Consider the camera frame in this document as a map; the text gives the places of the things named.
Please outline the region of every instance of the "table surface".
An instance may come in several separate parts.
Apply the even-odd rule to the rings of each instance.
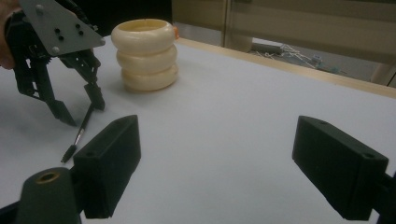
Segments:
[[[79,146],[136,114],[142,160],[114,217],[83,223],[349,223],[291,159],[300,115],[330,122],[387,156],[389,175],[396,171],[394,89],[183,39],[177,50],[177,82],[145,93],[122,87],[109,38],[95,50],[106,109],[93,112]],[[48,68],[57,99],[80,124],[90,103],[83,79],[57,59]],[[30,175],[63,166],[78,128],[19,94],[12,71],[0,78],[4,207]]]

